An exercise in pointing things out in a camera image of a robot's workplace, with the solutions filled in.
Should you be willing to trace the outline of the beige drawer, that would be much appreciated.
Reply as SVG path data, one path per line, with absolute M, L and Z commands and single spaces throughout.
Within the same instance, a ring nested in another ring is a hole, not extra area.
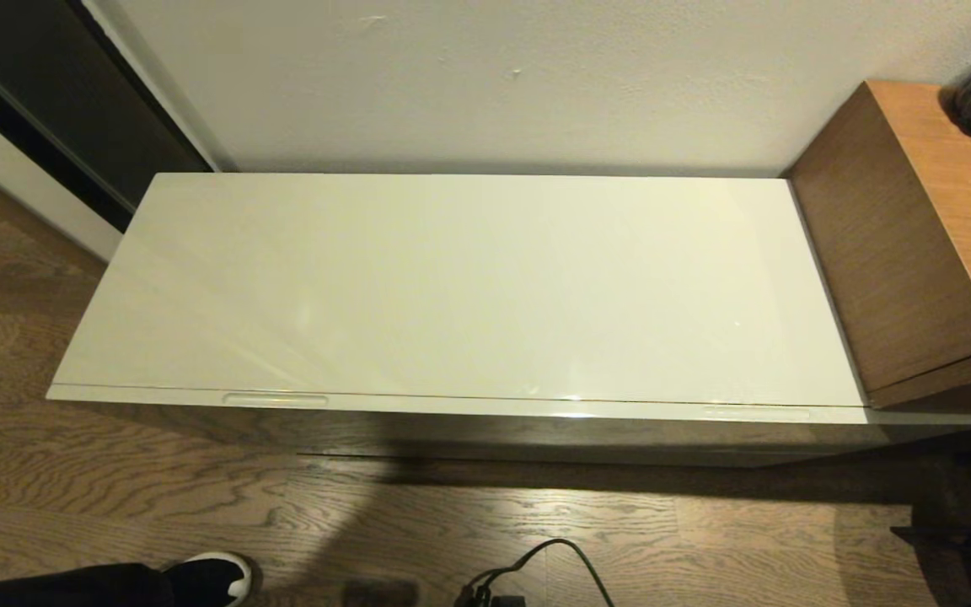
M 762 468 L 971 431 L 971 415 L 709 403 L 307 395 L 52 384 L 152 427 L 324 456 Z

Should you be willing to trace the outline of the dark door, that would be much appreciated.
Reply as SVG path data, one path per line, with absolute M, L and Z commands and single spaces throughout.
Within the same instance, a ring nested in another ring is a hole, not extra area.
M 155 176 L 212 170 L 82 0 L 0 0 L 0 135 L 120 232 Z

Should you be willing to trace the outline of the brown wooden side cabinet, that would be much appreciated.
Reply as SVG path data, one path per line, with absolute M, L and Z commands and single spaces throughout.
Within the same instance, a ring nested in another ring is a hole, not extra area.
M 971 136 L 867 80 L 787 170 L 868 403 L 971 412 Z

